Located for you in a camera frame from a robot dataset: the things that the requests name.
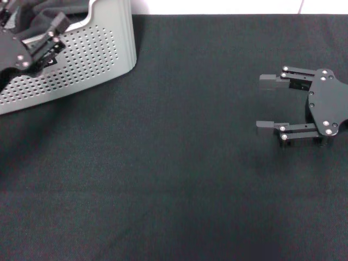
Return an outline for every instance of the black cloth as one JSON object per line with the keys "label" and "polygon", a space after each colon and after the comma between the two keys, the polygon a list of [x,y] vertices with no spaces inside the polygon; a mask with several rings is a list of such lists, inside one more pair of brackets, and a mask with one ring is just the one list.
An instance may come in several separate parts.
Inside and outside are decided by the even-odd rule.
{"label": "black cloth", "polygon": [[348,83],[347,16],[135,16],[138,63],[0,117],[1,260],[348,260],[348,136],[281,150],[304,123],[282,66]]}
{"label": "black cloth", "polygon": [[89,0],[24,0],[18,9],[13,32],[20,39],[40,35],[60,12],[71,22],[83,20],[88,14],[88,2]]}

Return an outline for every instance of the black fabric inside bin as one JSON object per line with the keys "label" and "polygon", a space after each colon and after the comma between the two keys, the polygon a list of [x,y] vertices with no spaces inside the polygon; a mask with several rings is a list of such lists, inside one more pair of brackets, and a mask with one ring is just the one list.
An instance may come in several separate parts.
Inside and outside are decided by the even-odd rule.
{"label": "black fabric inside bin", "polygon": [[60,12],[72,23],[81,21],[88,14],[88,3],[89,0],[25,0],[16,15],[13,32],[20,39],[42,34]]}

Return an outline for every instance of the perforated panel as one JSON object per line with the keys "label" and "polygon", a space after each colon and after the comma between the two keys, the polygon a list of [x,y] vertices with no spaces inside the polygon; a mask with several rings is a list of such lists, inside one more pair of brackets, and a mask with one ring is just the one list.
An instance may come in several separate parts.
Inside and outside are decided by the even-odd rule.
{"label": "perforated panel", "polygon": [[[89,23],[62,35],[66,49],[57,56],[56,64],[45,68],[40,77],[17,77],[4,89],[0,94],[0,114],[87,89],[134,67],[133,25],[122,24],[131,17],[129,0],[93,2],[90,8],[95,9],[95,15],[90,17]],[[107,14],[103,10],[106,8],[108,12],[112,8],[120,9],[114,10],[113,16],[120,12],[126,14],[118,24],[117,21],[110,23],[110,16],[105,19]]]}

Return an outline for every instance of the table surface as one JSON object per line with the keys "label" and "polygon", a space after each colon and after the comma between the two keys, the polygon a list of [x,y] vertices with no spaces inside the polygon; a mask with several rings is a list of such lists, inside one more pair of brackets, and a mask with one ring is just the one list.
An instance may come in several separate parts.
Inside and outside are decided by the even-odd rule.
{"label": "table surface", "polygon": [[304,123],[283,65],[348,83],[348,17],[134,16],[130,73],[0,117],[1,260],[348,260],[348,136]]}

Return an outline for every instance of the white wall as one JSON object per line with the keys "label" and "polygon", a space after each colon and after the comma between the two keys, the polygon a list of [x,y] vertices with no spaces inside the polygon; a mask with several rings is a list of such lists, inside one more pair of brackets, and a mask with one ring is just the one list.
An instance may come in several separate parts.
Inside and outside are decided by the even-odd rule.
{"label": "white wall", "polygon": [[131,0],[134,14],[348,14],[347,0]]}

